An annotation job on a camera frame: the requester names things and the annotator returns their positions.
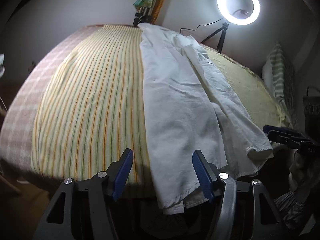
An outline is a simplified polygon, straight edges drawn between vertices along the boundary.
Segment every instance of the black cable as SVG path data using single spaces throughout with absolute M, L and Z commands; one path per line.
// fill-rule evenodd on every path
M 210 24 L 213 24 L 213 23 L 208 23 L 208 24 L 200 24 L 200 25 L 198 25 L 198 27 L 196 28 L 196 29 L 194 29 L 194 30 L 192 30 L 192 29 L 188 29 L 188 28 L 181 28 L 180 29 L 180 34 L 181 34 L 181 30 L 183 29 L 183 30 L 189 30 L 189 31 L 196 31 L 200 26 L 207 26 L 207 25 L 210 25 Z

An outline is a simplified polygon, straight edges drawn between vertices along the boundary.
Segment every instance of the pink plaid fabric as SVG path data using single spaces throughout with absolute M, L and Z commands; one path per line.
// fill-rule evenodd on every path
M 31 182 L 38 180 L 36 177 L 39 176 L 31 169 L 31 143 L 41 98 L 60 63 L 82 40 L 100 28 L 84 27 L 50 51 L 24 82 L 8 110 L 0 134 L 1 164 L 5 163 Z

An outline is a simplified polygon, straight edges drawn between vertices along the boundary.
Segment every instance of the black basket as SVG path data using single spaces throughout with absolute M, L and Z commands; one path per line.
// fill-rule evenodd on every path
M 320 96 L 309 97 L 308 90 L 312 88 L 320 93 L 315 86 L 308 86 L 307 95 L 303 97 L 303 108 L 305 115 L 305 132 L 317 142 L 320 142 Z

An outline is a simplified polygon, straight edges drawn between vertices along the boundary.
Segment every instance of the basket handle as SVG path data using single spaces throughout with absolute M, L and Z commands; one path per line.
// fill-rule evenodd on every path
M 317 90 L 317 91 L 320 93 L 320 89 L 317 88 L 316 86 L 308 86 L 308 87 L 307 87 L 307 96 L 308 96 L 308 90 L 309 90 L 309 88 L 313 88 L 314 90 Z

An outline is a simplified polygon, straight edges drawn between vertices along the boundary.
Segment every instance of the wrinkled fabric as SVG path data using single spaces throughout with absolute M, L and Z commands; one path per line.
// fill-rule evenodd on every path
M 202 192 L 188 196 L 199 187 L 195 150 L 237 178 L 256 173 L 272 157 L 272 147 L 194 38 L 156 25 L 139 27 L 153 184 L 164 213 L 180 213 L 206 201 Z

